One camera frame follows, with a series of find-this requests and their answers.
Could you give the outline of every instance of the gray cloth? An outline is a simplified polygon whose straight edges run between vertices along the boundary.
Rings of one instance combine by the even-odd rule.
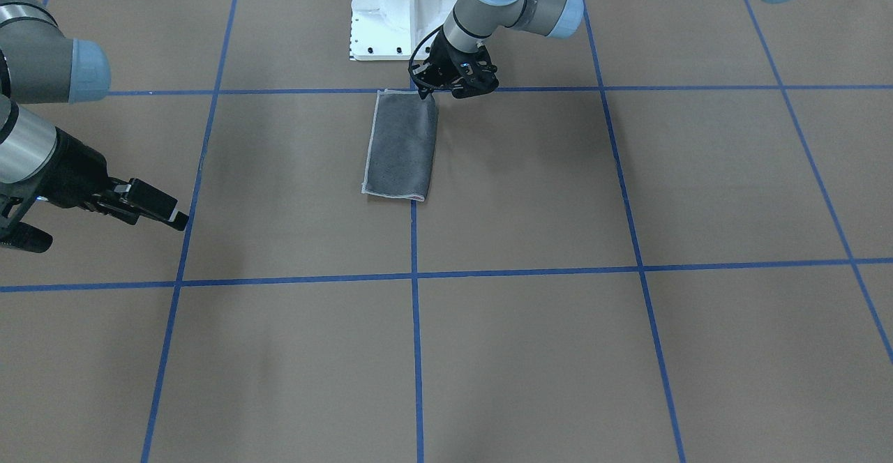
[[[363,193],[424,202],[434,163],[437,105],[414,91],[379,91]]]

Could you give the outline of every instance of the white bracket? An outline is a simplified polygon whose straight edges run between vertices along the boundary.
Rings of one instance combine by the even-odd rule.
[[[353,0],[351,60],[408,60],[422,38],[443,24],[456,0]],[[416,59],[428,58],[425,47]]]

